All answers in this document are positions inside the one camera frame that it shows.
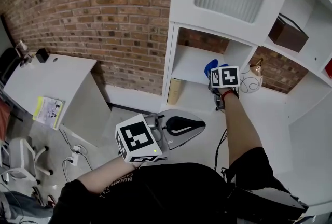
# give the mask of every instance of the red bracelet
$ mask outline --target red bracelet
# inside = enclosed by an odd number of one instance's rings
[[[232,91],[232,90],[227,90],[223,95],[222,95],[222,100],[223,100],[223,103],[225,104],[225,96],[227,95],[227,94],[234,94],[234,92]]]

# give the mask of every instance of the magazine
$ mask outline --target magazine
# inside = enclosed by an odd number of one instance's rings
[[[49,97],[38,97],[38,105],[33,120],[56,128],[63,102]]]

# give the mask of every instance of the black and white marker cube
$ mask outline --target black and white marker cube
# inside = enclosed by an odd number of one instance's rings
[[[162,152],[142,114],[115,127],[115,139],[126,162],[149,162]]]
[[[239,67],[221,66],[211,69],[212,88],[231,88],[240,86]]]

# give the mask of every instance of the desk leg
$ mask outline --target desk leg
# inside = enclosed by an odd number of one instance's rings
[[[100,147],[109,118],[110,108],[89,73],[70,103],[62,124],[85,141]]]

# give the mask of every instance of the black t-shirt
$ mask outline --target black t-shirt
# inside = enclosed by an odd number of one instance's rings
[[[229,174],[245,177],[247,163],[255,164],[246,183],[260,189],[284,190],[262,148],[248,151],[235,161]],[[67,183],[61,191],[50,223],[108,223],[112,220],[145,221],[179,218],[213,218],[223,212],[227,184],[213,169],[195,163],[142,167],[114,181],[100,195],[89,193],[78,180]]]

